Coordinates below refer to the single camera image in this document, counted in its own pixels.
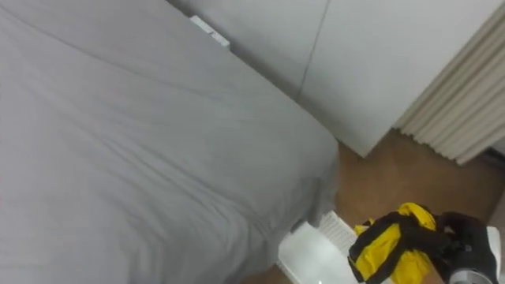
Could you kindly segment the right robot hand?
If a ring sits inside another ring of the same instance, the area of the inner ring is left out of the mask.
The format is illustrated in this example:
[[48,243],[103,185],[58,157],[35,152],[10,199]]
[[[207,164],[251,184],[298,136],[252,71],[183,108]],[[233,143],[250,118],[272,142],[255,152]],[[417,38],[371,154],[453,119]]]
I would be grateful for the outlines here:
[[425,253],[446,284],[498,284],[499,261],[488,227],[479,219],[444,212],[436,228],[407,227],[402,236],[410,249]]

